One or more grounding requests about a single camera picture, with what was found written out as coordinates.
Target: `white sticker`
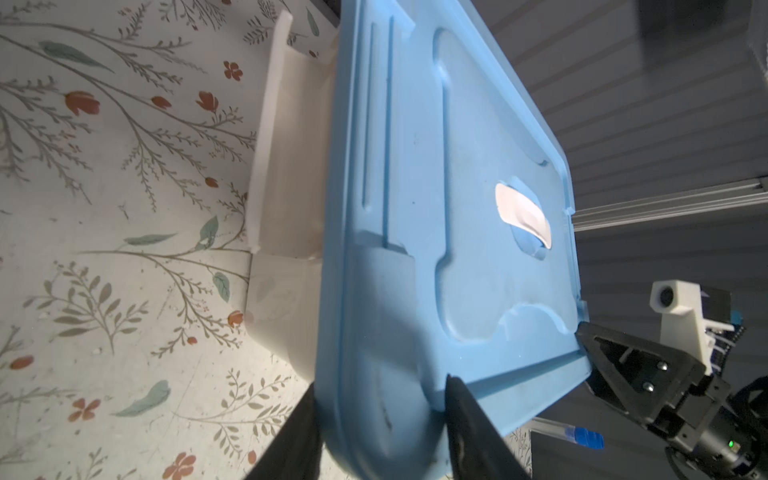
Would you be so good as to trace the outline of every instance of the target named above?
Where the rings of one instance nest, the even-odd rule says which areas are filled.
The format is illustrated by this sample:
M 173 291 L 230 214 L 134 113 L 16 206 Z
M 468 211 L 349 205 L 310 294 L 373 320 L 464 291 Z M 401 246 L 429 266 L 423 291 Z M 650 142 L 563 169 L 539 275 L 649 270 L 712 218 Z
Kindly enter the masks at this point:
M 531 199 L 504 184 L 496 184 L 496 208 L 504 223 L 519 227 L 552 248 L 552 232 L 547 217 Z

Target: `white plastic bin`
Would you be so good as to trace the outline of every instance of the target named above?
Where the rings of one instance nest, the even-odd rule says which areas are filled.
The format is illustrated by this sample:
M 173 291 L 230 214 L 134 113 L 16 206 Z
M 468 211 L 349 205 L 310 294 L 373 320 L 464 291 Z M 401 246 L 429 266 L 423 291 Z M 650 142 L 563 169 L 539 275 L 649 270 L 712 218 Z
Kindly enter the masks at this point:
M 280 13 L 270 51 L 246 209 L 253 259 L 244 322 L 312 381 L 336 49 L 319 59 L 294 50 L 292 22 Z

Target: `green leaf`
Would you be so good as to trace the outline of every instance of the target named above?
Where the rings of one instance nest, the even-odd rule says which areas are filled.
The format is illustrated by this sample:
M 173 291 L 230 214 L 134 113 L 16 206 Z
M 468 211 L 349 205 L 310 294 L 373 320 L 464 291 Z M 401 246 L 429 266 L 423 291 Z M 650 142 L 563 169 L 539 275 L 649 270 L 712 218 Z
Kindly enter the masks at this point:
M 74 47 L 70 47 L 69 45 L 65 45 L 63 43 L 57 43 L 55 41 L 47 41 L 47 40 L 39 42 L 38 45 L 40 45 L 40 48 L 42 48 L 43 52 L 51 58 L 59 58 L 61 60 L 75 61 L 77 63 L 81 63 L 83 65 L 88 65 L 91 67 L 106 68 L 107 70 L 114 73 L 114 71 L 112 71 L 110 68 L 103 66 L 99 62 L 95 61 L 93 58 L 87 56 L 82 51 L 79 51 Z
M 168 400 L 169 395 L 170 387 L 168 386 L 168 381 L 161 380 L 160 382 L 152 385 L 152 388 L 149 389 L 149 392 L 143 398 L 136 400 L 126 409 L 123 409 L 117 413 L 113 413 L 112 415 L 116 417 L 138 417 L 142 413 L 148 412 L 156 406 L 164 403 L 166 400 Z
M 65 325 L 82 325 L 83 323 L 90 322 L 90 320 L 80 320 L 74 318 L 73 316 L 60 316 L 53 321 L 56 323 L 63 323 Z
M 208 220 L 203 228 L 200 229 L 200 241 L 195 245 L 195 250 L 205 250 L 211 248 L 216 240 L 216 233 L 219 231 L 219 217 Z
M 168 240 L 173 235 L 176 235 L 175 233 L 169 233 L 167 235 L 163 234 L 150 234 L 150 235 L 144 235 L 142 237 L 130 237 L 130 238 L 124 238 L 123 241 L 127 243 L 128 245 L 134 245 L 136 247 L 141 247 L 143 245 L 155 245 L 156 243 L 160 243 L 163 240 Z
M 90 332 L 91 330 L 94 330 L 94 329 L 96 329 L 96 327 L 92 329 L 74 328 L 74 329 L 65 330 L 59 333 L 58 335 L 59 336 L 77 336 L 77 335 L 82 335 L 83 333 Z
M 221 298 L 223 298 L 225 302 L 229 302 L 230 279 L 228 279 L 227 276 L 223 273 L 216 272 L 216 275 L 214 275 L 214 285 L 216 286 L 216 289 L 219 290 L 219 295 L 221 295 Z
M 101 293 L 99 293 L 98 296 L 98 304 L 101 305 L 105 301 L 107 301 L 107 298 L 112 294 L 112 285 L 107 283 L 104 285 L 104 287 L 101 289 Z
M 306 20 L 310 23 L 310 28 L 312 29 L 312 35 L 319 37 L 320 29 L 317 28 L 317 23 L 315 22 L 315 18 L 312 16 L 312 12 L 310 12 L 309 9 L 306 10 Z
M 104 311 L 104 315 L 109 315 L 110 313 L 112 313 L 112 311 L 114 309 L 116 309 L 118 307 L 118 305 L 120 305 L 120 299 L 119 298 L 117 300 L 115 300 L 114 302 L 109 304 L 107 309 Z

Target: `blue plastic lid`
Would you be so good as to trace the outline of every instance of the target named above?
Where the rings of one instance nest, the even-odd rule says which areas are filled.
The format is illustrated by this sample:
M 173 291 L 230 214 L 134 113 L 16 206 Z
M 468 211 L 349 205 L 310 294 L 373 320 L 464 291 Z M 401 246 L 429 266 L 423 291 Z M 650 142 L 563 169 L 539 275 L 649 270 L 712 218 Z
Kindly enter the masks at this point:
M 449 373 L 502 435 L 589 375 L 571 178 L 468 0 L 345 2 L 337 65 L 323 439 L 360 478 L 438 478 Z M 498 189 L 514 192 L 518 226 Z

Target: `floral wallpaper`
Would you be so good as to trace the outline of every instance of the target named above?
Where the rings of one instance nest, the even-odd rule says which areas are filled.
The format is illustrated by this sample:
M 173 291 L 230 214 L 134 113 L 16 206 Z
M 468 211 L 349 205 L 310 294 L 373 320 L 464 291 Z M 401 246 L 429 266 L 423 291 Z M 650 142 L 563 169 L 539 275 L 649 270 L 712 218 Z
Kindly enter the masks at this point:
M 308 0 L 0 6 L 0 477 L 242 478 L 303 394 L 241 313 L 284 8 L 334 39 Z

